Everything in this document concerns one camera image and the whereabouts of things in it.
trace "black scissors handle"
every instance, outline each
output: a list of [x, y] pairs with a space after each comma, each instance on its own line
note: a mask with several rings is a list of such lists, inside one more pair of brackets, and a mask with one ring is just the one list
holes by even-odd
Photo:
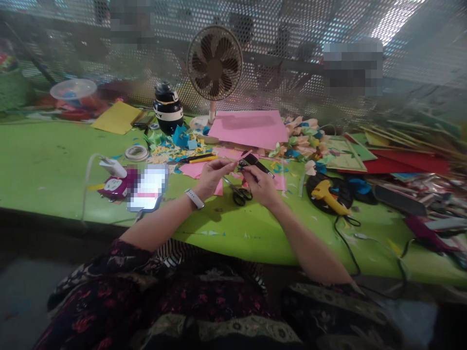
[[247, 200], [253, 199], [253, 195], [246, 189], [237, 189], [233, 193], [233, 199], [237, 205], [243, 207], [247, 203]]

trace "floor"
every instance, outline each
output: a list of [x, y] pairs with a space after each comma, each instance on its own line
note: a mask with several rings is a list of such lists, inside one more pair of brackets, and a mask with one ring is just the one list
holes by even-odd
[[[78, 265], [102, 252], [115, 234], [69, 234], [37, 229], [40, 225], [8, 223], [0, 238], [0, 349], [30, 349], [48, 324], [46, 301], [55, 285]], [[290, 268], [266, 266], [271, 303], [278, 305], [280, 289], [305, 280]], [[387, 281], [366, 278], [374, 288]], [[405, 349], [426, 349], [437, 306], [431, 294], [411, 286], [408, 299], [380, 300], [404, 330]]]

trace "scissors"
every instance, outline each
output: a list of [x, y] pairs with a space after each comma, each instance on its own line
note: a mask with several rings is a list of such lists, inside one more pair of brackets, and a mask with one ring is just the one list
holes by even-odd
[[244, 189], [244, 188], [237, 188], [235, 187], [227, 178], [224, 176], [225, 182], [229, 184], [230, 187], [232, 187], [233, 190], [233, 201], [243, 207], [246, 203], [247, 200], [252, 200], [253, 195], [250, 193], [250, 191]]

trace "white charger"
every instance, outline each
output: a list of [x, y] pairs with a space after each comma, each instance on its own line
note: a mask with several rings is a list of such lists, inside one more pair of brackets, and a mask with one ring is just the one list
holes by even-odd
[[105, 170], [107, 170], [110, 176], [119, 178], [126, 177], [125, 168], [116, 159], [101, 157], [101, 162], [99, 163], [99, 165]]

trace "tape roll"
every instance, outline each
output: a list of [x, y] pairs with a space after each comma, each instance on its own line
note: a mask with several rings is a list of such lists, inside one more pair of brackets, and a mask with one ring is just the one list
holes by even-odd
[[140, 145], [131, 146], [125, 151], [125, 158], [134, 162], [146, 160], [148, 155], [147, 148]]

